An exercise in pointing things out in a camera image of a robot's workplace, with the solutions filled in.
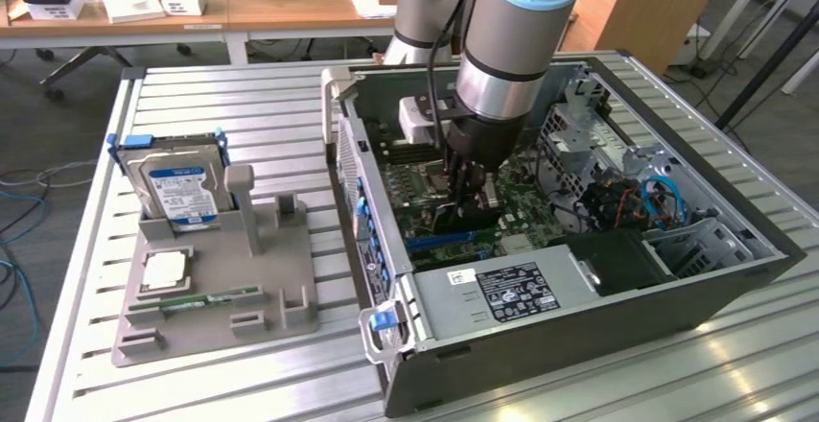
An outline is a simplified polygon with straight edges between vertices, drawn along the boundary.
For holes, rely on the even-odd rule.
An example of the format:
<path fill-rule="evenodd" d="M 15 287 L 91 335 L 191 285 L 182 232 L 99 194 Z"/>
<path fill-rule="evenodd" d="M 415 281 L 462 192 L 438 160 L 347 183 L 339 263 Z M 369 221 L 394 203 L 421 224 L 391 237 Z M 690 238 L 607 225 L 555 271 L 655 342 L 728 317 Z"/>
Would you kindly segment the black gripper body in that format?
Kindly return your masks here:
<path fill-rule="evenodd" d="M 475 162 L 486 172 L 497 172 L 513 155 L 526 118 L 494 120 L 478 115 L 457 118 L 449 128 L 449 158 Z"/>

